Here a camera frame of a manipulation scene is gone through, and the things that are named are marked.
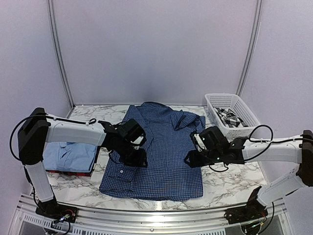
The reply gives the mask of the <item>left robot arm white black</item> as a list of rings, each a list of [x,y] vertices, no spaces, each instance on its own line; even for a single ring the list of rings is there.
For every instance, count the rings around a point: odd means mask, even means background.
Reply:
[[[44,108],[36,108],[13,129],[18,137],[18,154],[13,157],[24,167],[27,180],[38,196],[37,207],[52,218],[63,209],[57,202],[44,167],[43,152],[48,142],[86,143],[115,151],[119,162],[126,166],[147,167],[146,152],[142,145],[146,133],[134,119],[111,124],[93,118],[82,122],[48,115]]]

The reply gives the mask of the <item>blue checkered long sleeve shirt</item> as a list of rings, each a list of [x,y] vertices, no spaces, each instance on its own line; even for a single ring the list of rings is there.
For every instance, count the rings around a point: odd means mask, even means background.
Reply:
[[[134,119],[144,129],[147,167],[119,164],[111,154],[99,190],[117,198],[185,201],[203,196],[201,169],[184,159],[195,150],[190,135],[205,129],[205,117],[145,102],[129,106],[123,121]]]

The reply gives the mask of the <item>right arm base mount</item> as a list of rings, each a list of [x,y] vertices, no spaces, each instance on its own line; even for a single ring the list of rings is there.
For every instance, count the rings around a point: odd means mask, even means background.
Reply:
[[[243,223],[259,218],[265,218],[268,215],[266,207],[245,205],[229,208],[225,210],[224,218],[229,224]]]

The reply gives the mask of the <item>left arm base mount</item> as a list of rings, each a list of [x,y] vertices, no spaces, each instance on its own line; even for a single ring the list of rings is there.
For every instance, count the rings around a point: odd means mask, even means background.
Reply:
[[[52,218],[57,222],[66,221],[74,223],[76,221],[77,213],[77,207],[62,205],[59,203],[43,203],[36,208],[36,214]]]

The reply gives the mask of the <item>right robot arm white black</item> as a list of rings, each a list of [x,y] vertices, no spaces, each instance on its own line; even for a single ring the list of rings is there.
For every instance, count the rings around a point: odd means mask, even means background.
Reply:
[[[201,133],[192,133],[195,150],[189,151],[184,162],[192,168],[264,162],[291,162],[297,166],[267,186],[256,188],[243,207],[242,215],[253,219],[275,200],[288,196],[300,188],[313,185],[313,133],[305,130],[301,135],[288,138],[255,139],[238,137],[229,142],[217,126]]]

